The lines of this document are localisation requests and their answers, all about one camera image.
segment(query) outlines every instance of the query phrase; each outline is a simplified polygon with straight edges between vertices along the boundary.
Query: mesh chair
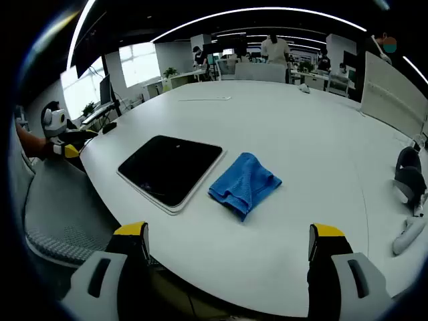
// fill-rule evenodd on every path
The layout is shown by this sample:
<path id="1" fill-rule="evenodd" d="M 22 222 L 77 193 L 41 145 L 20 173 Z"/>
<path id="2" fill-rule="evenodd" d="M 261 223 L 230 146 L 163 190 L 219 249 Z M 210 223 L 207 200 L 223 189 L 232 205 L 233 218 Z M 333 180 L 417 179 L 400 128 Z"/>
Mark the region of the mesh chair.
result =
<path id="1" fill-rule="evenodd" d="M 215 61 L 217 70 L 219 71 L 219 80 L 234 80 L 235 66 L 239 62 L 238 59 L 218 59 Z"/>
<path id="2" fill-rule="evenodd" d="M 327 92 L 348 98 L 349 81 L 348 77 L 330 74 L 328 77 Z"/>
<path id="3" fill-rule="evenodd" d="M 9 181 L 16 223 L 29 248 L 48 261 L 79 266 L 105 250 L 120 226 L 88 176 L 64 159 L 45 160 L 34 173 L 11 128 Z"/>
<path id="4" fill-rule="evenodd" d="M 260 82 L 286 82 L 286 67 L 281 64 L 236 64 L 236 80 L 258 80 Z"/>

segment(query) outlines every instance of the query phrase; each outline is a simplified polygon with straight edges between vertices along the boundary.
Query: person in white shirt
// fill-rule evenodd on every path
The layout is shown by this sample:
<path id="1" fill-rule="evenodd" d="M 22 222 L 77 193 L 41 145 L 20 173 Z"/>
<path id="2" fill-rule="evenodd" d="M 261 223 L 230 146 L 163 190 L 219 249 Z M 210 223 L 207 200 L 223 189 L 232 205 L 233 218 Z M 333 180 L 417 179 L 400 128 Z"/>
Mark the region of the person in white shirt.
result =
<path id="1" fill-rule="evenodd" d="M 261 43 L 261 56 L 268 64 L 282 64 L 287 68 L 290 47 L 284 39 L 278 39 L 275 34 L 271 34 Z"/>

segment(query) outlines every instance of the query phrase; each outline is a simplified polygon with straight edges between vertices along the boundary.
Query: window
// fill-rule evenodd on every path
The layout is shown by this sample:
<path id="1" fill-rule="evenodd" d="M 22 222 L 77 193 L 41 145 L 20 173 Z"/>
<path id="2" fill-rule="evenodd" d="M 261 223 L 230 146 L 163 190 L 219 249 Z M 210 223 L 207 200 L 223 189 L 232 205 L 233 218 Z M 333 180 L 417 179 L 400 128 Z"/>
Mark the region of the window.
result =
<path id="1" fill-rule="evenodd" d="M 119 49 L 126 87 L 160 77 L 154 43 L 138 43 Z"/>
<path id="2" fill-rule="evenodd" d="M 104 69 L 101 57 L 85 71 L 80 79 L 78 79 L 75 66 L 61 74 L 64 100 L 72 120 L 82 115 L 87 104 L 100 101 L 100 82 L 103 77 Z"/>

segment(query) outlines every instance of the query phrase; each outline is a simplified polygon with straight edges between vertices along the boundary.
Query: person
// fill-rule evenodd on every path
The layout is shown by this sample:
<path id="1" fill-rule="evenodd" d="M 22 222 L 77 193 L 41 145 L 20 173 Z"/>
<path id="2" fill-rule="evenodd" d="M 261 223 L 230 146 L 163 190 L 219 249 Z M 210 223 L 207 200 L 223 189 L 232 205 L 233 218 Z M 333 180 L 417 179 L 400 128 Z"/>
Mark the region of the person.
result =
<path id="1" fill-rule="evenodd" d="M 318 60 L 318 70 L 324 70 L 325 72 L 330 71 L 332 67 L 330 63 L 330 58 L 327 56 L 328 51 L 325 48 L 321 49 L 321 58 Z"/>
<path id="2" fill-rule="evenodd" d="M 53 150 L 54 145 L 46 138 L 39 138 L 30 134 L 19 124 L 15 123 L 15 127 L 22 149 L 27 157 L 37 157 L 43 160 L 56 156 Z"/>
<path id="3" fill-rule="evenodd" d="M 195 63 L 193 67 L 205 66 L 208 64 L 207 54 L 201 50 L 199 46 L 193 47 L 193 53 L 195 54 Z"/>
<path id="4" fill-rule="evenodd" d="M 388 34 L 382 29 L 375 30 L 371 37 L 365 39 L 361 49 L 356 55 L 356 81 L 355 81 L 355 100 L 361 102 L 362 90 L 364 88 L 364 75 L 366 72 L 366 51 L 374 54 L 380 59 L 386 61 L 392 65 L 390 57 L 388 57 L 383 49 L 385 39 L 388 38 Z"/>
<path id="5" fill-rule="evenodd" d="M 268 64 L 282 64 L 287 68 L 290 47 L 284 39 L 278 39 L 274 33 L 271 33 L 261 43 L 261 56 L 267 60 Z"/>
<path id="6" fill-rule="evenodd" d="M 349 77 L 348 70 L 346 69 L 346 65 L 344 62 L 341 62 L 339 64 L 339 70 L 337 71 L 336 75 L 346 77 L 346 78 Z"/>

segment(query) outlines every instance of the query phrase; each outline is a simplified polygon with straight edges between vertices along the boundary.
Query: blue towel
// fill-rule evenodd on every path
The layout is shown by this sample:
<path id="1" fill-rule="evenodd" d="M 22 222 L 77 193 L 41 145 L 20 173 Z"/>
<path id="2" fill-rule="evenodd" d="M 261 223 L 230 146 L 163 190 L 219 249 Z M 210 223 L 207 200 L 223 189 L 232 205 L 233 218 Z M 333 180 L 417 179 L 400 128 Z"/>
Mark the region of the blue towel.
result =
<path id="1" fill-rule="evenodd" d="M 254 155 L 243 152 L 211 185 L 208 194 L 224 206 L 232 207 L 243 221 L 281 183 Z"/>

